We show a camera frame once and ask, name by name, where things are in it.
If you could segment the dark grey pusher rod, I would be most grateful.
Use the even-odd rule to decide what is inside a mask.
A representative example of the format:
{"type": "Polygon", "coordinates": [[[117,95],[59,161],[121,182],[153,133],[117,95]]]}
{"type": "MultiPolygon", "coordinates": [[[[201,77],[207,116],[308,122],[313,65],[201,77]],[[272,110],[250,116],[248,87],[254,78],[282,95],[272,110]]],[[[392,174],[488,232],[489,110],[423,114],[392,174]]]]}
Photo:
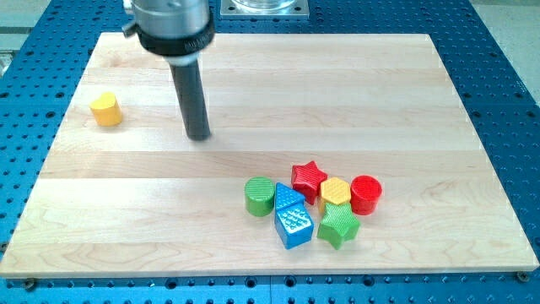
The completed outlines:
{"type": "Polygon", "coordinates": [[[211,131],[198,61],[185,66],[170,65],[170,71],[186,136],[194,141],[208,139],[211,131]]]}

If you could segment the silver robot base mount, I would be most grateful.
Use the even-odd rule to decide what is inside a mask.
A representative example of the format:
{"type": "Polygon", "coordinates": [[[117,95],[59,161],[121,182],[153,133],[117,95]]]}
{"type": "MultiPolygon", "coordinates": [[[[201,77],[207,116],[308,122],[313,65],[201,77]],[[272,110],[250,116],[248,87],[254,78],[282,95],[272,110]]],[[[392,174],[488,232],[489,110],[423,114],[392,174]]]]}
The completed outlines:
{"type": "Polygon", "coordinates": [[[221,0],[221,19],[308,19],[308,0],[221,0]]]}

